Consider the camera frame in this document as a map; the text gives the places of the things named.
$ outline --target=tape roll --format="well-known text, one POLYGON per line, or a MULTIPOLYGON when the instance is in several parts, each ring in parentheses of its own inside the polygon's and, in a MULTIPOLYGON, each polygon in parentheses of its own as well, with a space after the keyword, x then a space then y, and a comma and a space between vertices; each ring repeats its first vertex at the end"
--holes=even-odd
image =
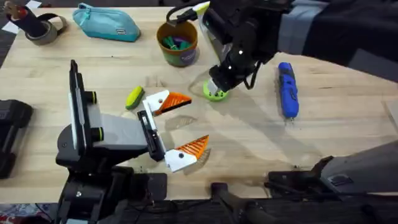
POLYGON ((37 18, 47 28, 47 32, 44 35, 41 35, 40 37, 31 37, 27 32, 25 32, 25 37, 28 40, 32 41, 35 45, 45 45, 53 42, 67 28, 67 21, 62 16, 58 16, 53 13, 46 13, 42 14, 41 16, 38 16, 37 18), (49 19, 55 17, 59 17, 62 21, 62 28, 59 30, 57 30, 57 28, 51 22, 49 22, 49 19))
POLYGON ((25 33, 25 37, 32 41, 35 45, 45 45, 53 42, 57 37, 57 29, 55 26, 49 21, 41 21, 44 26, 47 28, 47 32, 40 37, 31 37, 28 33, 25 33))

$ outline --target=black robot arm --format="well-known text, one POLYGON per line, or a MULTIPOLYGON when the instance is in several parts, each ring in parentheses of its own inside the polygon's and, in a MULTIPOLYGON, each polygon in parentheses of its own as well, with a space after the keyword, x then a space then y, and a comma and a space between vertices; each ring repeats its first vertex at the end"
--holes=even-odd
POLYGON ((209 90, 254 85, 260 63, 277 52, 304 55, 398 82, 398 5, 371 0, 211 0, 203 23, 226 58, 210 69, 209 90), (252 82, 247 77, 253 74, 252 82))

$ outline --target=cup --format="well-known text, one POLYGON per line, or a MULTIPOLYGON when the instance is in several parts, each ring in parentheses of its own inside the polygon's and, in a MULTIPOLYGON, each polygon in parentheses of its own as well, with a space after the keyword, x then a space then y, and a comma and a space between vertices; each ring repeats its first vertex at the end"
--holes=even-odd
POLYGON ((197 54, 198 32, 192 23, 184 22, 176 27, 164 23, 157 30, 156 37, 164 58, 169 64, 176 67, 186 67, 194 62, 197 54), (168 36, 185 39, 190 42, 191 46, 183 50, 169 49, 162 42, 168 36))

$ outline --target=wooden tabletop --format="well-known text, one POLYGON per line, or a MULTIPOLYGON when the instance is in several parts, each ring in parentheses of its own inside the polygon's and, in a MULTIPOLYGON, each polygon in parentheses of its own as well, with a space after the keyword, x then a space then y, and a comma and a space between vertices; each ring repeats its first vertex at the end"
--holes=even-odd
POLYGON ((72 20, 75 9, 38 9, 66 17, 69 29, 54 43, 38 47, 20 32, 0 69, 0 98, 17 99, 35 111, 23 138, 12 177, 0 181, 0 203, 56 202, 67 179, 56 165, 57 138, 70 123, 68 71, 79 64, 87 90, 98 94, 101 112, 137 119, 126 111, 130 91, 141 85, 147 94, 168 89, 189 95, 192 104, 155 120, 169 148, 210 135, 205 159, 172 174, 164 162, 146 154, 124 165, 138 172, 168 174, 168 199, 208 198, 209 184, 227 182, 242 197, 266 197, 264 176, 272 170, 310 169, 325 156, 345 156, 397 139, 385 106, 398 99, 397 84, 319 60, 278 54, 261 67, 253 90, 244 86, 227 100, 211 103, 202 84, 216 59, 203 36, 194 65, 167 64, 155 33, 169 8, 122 8, 142 35, 135 43, 87 37, 72 20), (295 70, 300 113, 294 125, 280 113, 279 62, 295 70))

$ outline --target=blue screwdriver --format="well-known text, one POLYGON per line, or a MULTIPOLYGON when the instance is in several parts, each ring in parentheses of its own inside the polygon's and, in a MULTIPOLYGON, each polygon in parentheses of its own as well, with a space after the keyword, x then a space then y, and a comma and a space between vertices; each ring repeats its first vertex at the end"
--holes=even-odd
POLYGON ((299 99, 293 68, 290 63, 281 62, 279 69, 279 91, 282 112, 286 119, 292 122, 299 113, 299 99))

